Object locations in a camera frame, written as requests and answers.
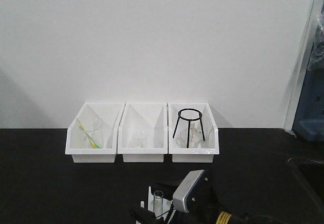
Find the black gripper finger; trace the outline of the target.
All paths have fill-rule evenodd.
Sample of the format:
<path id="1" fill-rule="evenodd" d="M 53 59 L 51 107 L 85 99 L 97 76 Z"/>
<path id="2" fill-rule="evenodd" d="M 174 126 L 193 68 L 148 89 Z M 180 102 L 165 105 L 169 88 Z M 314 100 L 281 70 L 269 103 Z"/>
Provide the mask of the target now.
<path id="1" fill-rule="evenodd" d="M 156 223 L 157 219 L 155 214 L 144 207 L 141 206 L 132 206 L 130 209 L 131 216 L 135 221 L 139 223 Z"/>
<path id="2" fill-rule="evenodd" d="M 179 185 L 180 181 L 153 182 L 151 185 L 151 194 L 153 195 L 156 191 L 162 191 L 164 199 L 172 199 Z"/>

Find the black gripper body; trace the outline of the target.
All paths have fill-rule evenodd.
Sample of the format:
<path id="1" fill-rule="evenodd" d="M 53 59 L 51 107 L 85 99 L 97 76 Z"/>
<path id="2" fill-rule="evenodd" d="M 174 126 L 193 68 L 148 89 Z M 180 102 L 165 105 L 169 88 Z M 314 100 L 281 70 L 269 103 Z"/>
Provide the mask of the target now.
<path id="1" fill-rule="evenodd" d="M 204 173 L 187 199 L 189 212 L 175 210 L 171 223 L 208 223 L 216 212 L 227 211 L 218 201 L 209 171 L 201 170 L 204 170 Z"/>

